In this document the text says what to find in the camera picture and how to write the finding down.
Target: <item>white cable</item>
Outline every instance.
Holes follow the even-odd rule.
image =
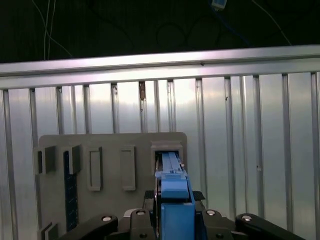
[[[54,0],[54,3],[53,3],[53,13],[52,13],[52,17],[51,17],[50,36],[52,35],[52,28],[54,26],[55,12],[56,12],[56,0]],[[50,46],[51,46],[51,39],[49,39],[49,44],[48,44],[48,60],[50,58]]]
[[[285,38],[285,40],[288,42],[289,45],[292,46],[291,42],[289,41],[289,39],[287,38],[287,36],[285,35],[284,31],[282,31],[281,27],[279,26],[279,24],[277,23],[277,21],[271,16],[271,14],[265,10],[261,5],[259,5],[255,0],[252,0],[252,2],[257,5],[262,11],[264,11],[270,18],[271,20],[275,23],[275,25],[279,28],[279,30],[281,31],[281,34],[283,35],[283,37]]]
[[[46,18],[45,18],[45,27],[48,28],[48,18],[49,18],[49,9],[50,9],[50,0],[48,0],[48,7],[46,10]],[[44,31],[44,37],[43,37],[43,60],[46,60],[46,37],[47,33]]]
[[[40,14],[40,17],[41,17],[41,20],[42,20],[42,23],[43,23],[45,32],[46,32],[46,34],[48,35],[48,37],[51,39],[52,42],[54,42],[55,44],[57,44],[57,45],[58,45],[60,48],[62,48],[66,53],[68,53],[70,57],[73,58],[72,54],[71,54],[64,46],[62,46],[60,43],[58,43],[56,40],[54,40],[54,39],[51,37],[51,35],[49,34],[48,29],[47,29],[47,27],[46,27],[46,22],[45,22],[44,16],[42,15],[42,13],[41,13],[39,7],[37,6],[37,4],[35,3],[35,1],[34,1],[34,0],[31,0],[31,1],[32,1],[33,5],[35,6],[35,8],[38,10],[39,14]]]

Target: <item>horizontal metal bar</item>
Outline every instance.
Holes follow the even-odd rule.
[[[0,64],[0,77],[140,67],[319,58],[320,45],[142,54]]]
[[[320,58],[253,63],[144,67],[81,73],[0,77],[0,89],[22,89],[165,79],[248,76],[320,71]]]

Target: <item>rust spot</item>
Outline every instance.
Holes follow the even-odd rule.
[[[139,83],[139,96],[141,101],[146,99],[146,84],[144,81]]]

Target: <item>corrugated metal wall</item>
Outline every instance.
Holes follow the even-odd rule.
[[[36,239],[41,136],[184,132],[192,187],[209,208],[315,240],[319,79],[284,72],[0,90],[0,239]]]

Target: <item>silver screw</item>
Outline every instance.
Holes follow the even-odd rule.
[[[111,220],[111,217],[109,217],[109,216],[104,216],[102,218],[102,221],[104,221],[104,222],[109,222],[110,220]]]
[[[145,215],[145,212],[144,211],[137,211],[136,214],[141,216],[141,215]]]
[[[210,216],[216,215],[215,211],[212,211],[212,210],[208,210],[208,211],[206,211],[206,213],[207,213],[208,215],[210,215]]]
[[[242,219],[245,220],[246,222],[250,222],[252,220],[252,218],[247,215],[242,216]]]

